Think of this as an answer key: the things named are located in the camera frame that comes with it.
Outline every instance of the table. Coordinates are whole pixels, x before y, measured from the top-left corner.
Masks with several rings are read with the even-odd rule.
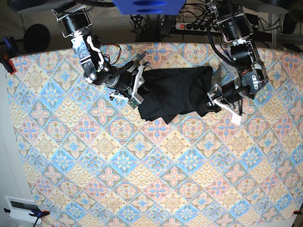
[[[235,69],[207,44],[122,44],[149,68]],[[118,56],[119,49],[102,46]],[[8,96],[20,158],[43,226],[241,227],[290,218],[303,202],[303,61],[259,49],[270,82],[244,99],[241,126],[226,111],[141,120],[109,89],[85,83],[72,50],[13,59]]]

